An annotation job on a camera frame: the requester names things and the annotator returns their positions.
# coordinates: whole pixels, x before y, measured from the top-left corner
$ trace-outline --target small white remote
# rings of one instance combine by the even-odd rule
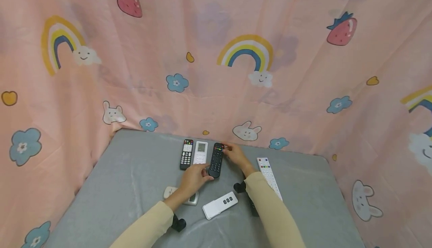
[[[276,192],[276,195],[283,201],[281,193],[279,192],[278,184],[276,183],[275,175],[273,175],[273,171],[270,167],[270,162],[268,158],[257,158],[256,161],[258,162],[258,168],[264,175],[267,183]]]
[[[213,217],[221,214],[222,211],[225,211],[226,209],[236,205],[238,202],[239,201],[237,200],[236,195],[233,192],[230,192],[216,200],[213,200],[210,203],[205,204],[202,207],[202,210],[204,211],[207,220],[210,220]]]
[[[195,154],[193,155],[194,164],[207,163],[207,147],[208,142],[196,141]]]
[[[167,188],[165,188],[165,191],[163,192],[163,198],[167,199],[177,189],[178,189],[177,187],[168,186]],[[185,205],[191,205],[191,206],[196,206],[197,203],[198,203],[198,195],[199,195],[198,192],[196,192],[188,200],[186,200],[183,204],[185,204]]]

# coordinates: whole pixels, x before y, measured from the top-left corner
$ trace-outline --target remote display screen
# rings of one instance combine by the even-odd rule
[[[204,152],[206,148],[205,144],[198,143],[198,151]]]

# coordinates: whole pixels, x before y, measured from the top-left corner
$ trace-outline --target finger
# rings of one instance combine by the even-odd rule
[[[228,146],[228,147],[233,147],[233,143],[229,143],[229,142],[226,142],[226,141],[221,141],[221,143],[222,144],[224,144],[225,146]]]
[[[204,182],[208,182],[208,181],[212,181],[212,180],[214,180],[215,178],[213,178],[213,177],[211,177],[211,176],[205,176],[205,177],[203,177],[202,179],[204,180]]]
[[[223,152],[225,155],[230,156],[230,153],[231,153],[232,151],[230,151],[229,149],[223,149],[222,152]]]
[[[198,168],[200,168],[200,169],[204,169],[204,170],[205,170],[205,168],[207,168],[207,166],[210,166],[209,163],[205,163],[205,164],[196,164],[196,165],[198,165],[198,166],[197,166]]]
[[[208,176],[208,173],[207,173],[206,169],[203,169],[203,170],[201,171],[201,176],[202,176],[202,177]]]

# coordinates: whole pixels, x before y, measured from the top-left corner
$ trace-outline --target remote control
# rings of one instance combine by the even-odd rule
[[[268,158],[257,158],[258,168],[261,173],[264,175],[267,183],[270,187],[276,192],[277,196],[282,200],[281,193],[279,192],[278,184],[276,183],[275,175],[273,175],[273,171],[270,167],[270,162]]]
[[[180,156],[180,169],[186,170],[191,165],[192,159],[192,147],[194,146],[194,141],[191,139],[185,139],[183,142],[183,151]]]
[[[207,220],[210,220],[213,217],[221,214],[222,211],[225,211],[226,209],[236,205],[238,202],[239,201],[237,200],[236,195],[234,195],[233,192],[230,192],[216,200],[213,200],[210,203],[207,203],[202,207],[202,210],[204,211]]]
[[[213,178],[218,178],[221,175],[222,166],[222,152],[224,145],[221,143],[215,143],[213,147],[213,154],[211,155],[210,168],[208,169],[208,174]]]
[[[193,155],[193,164],[207,163],[207,142],[197,141],[195,147],[195,154]]]
[[[174,193],[178,188],[176,187],[171,187],[168,186],[167,188],[165,188],[165,191],[163,192],[163,198],[167,199],[168,197],[170,197],[170,195],[172,193]],[[187,201],[185,201],[183,204],[185,205],[191,205],[191,206],[196,206],[198,203],[198,192],[196,192],[195,194],[193,194]]]

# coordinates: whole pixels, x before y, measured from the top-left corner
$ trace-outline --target pink fabric backdrop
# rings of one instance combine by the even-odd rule
[[[324,155],[367,248],[428,247],[431,10],[0,0],[0,246],[41,248],[125,127]]]

